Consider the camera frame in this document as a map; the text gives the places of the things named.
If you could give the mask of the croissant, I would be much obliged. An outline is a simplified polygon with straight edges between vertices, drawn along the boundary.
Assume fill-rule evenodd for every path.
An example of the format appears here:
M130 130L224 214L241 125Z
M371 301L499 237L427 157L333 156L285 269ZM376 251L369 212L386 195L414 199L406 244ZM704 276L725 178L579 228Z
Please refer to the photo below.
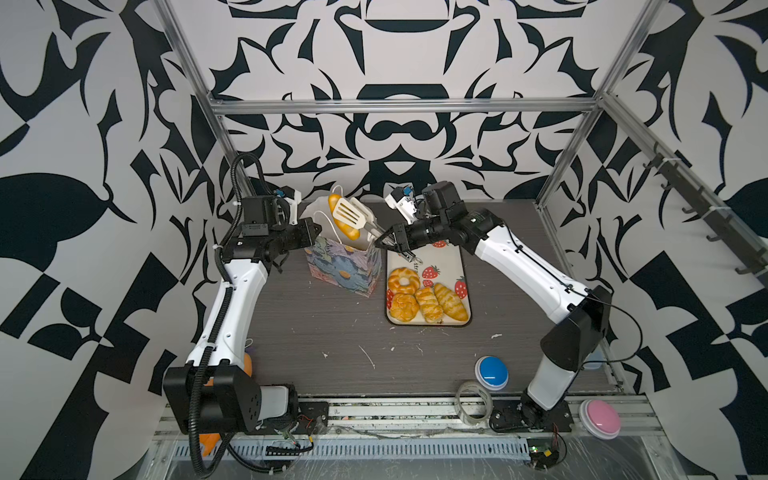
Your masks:
M469 314L461 298L453 290L443 284L436 283L434 293L443 312L451 319L459 322L469 320Z
M360 231L357 228L359 215L351 207L351 203L339 194L328 197L329 209L334 223L350 240L358 240Z
M420 305L420 312L425 322L430 324L442 322L444 311L432 287L423 287L417 290L415 298Z

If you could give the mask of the floral white paper bag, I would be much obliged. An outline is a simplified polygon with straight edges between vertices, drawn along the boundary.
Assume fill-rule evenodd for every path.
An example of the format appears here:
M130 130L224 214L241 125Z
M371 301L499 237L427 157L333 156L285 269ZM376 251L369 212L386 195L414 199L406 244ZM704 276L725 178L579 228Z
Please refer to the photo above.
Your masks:
M343 193L341 185L334 185L326 196L318 197L302 212L302 218L309 218L322 227L315 243L304 252L315 279L370 298L382 270L381 253L368 239L366 231L351 240L335 223L329 199Z

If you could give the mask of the ring donut bread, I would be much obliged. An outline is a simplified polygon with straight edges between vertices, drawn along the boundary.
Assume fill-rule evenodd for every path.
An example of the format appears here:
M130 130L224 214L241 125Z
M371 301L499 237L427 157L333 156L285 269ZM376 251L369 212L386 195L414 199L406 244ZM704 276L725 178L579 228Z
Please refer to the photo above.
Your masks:
M421 288L421 281L415 270L400 267L390 272L387 286L395 295L414 295Z

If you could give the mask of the round bread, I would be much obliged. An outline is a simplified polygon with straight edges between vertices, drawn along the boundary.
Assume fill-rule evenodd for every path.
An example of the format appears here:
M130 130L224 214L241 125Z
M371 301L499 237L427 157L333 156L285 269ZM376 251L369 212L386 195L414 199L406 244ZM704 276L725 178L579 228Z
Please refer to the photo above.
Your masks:
M410 322L420 312L420 305L414 295L395 294L391 300L389 314L399 322Z

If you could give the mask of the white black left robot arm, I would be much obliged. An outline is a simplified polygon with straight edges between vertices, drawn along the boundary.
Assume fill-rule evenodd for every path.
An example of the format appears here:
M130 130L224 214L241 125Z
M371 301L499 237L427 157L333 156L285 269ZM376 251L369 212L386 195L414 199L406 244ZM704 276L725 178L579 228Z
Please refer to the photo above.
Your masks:
M222 277L213 310L181 367L166 371L163 390L182 433L251 433L263 422L292 423L295 393L259 385L245 370L245 343L258 297L271 270L293 250L309 248L322 227L301 218L295 201L278 195L245 197L239 224L216 248Z

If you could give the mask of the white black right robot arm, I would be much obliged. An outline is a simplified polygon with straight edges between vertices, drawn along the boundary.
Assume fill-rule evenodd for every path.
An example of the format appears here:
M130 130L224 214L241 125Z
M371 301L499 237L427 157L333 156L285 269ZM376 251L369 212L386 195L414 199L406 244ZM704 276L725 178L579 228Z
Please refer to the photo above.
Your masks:
M378 247L412 255L437 241L458 246L505 275L554 323L540 342L543 357L524 394L532 408L552 410L605 337L611 294L556 269L490 210L469 210L451 182L429 185L420 197L409 187L397 187L385 202L404 221L378 234Z

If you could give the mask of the white strawberry tray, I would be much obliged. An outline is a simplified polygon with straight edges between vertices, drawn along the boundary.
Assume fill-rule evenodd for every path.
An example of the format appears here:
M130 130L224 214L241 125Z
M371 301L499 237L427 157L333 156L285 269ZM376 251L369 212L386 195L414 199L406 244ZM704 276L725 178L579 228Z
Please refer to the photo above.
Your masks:
M468 286L461 250L438 241L415 251L406 261L386 256L385 313L404 326L460 327L471 320Z

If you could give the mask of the blue push button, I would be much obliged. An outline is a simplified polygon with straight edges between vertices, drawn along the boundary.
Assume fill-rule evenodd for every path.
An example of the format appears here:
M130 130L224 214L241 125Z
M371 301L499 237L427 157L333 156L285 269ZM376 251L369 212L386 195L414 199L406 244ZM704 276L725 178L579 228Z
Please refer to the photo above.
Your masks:
M502 360L495 356L483 356L474 366L477 382L489 391L503 390L509 381L509 371Z

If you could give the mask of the clear tape roll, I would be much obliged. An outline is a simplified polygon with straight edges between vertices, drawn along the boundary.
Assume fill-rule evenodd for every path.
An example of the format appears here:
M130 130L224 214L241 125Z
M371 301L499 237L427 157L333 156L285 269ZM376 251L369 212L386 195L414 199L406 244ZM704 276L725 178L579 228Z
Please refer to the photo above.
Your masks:
M454 410L459 420L467 426L482 426L493 411L493 399L489 390L476 381L463 382L454 395Z

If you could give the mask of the pink push button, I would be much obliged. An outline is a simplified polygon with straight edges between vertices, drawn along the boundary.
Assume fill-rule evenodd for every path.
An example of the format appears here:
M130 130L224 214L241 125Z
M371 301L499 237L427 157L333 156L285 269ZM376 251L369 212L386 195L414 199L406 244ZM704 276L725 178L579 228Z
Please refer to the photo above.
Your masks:
M607 441L619 436L621 419L613 406L597 399L585 400L579 407L584 428L594 437Z

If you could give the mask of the small circuit board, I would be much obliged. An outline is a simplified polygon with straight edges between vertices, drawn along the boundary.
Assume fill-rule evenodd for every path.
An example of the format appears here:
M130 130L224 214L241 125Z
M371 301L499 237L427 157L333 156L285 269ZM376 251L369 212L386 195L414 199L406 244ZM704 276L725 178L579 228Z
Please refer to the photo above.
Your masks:
M531 439L528 442L528 466L537 471L548 471L560 465L567 454L567 443L561 437L550 441Z

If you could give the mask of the wall hook rail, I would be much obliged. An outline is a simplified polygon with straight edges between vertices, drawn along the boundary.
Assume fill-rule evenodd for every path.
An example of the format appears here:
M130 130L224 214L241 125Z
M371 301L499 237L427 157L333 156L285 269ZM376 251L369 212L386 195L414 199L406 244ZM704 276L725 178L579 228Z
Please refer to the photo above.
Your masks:
M767 289L767 243L764 242L711 188L709 188L678 156L666 151L658 142L652 147L653 157L644 165L654 170L664 183L664 192L676 192L686 203L682 212L703 221L711 233L709 242L723 243L741 262L738 275L754 277Z

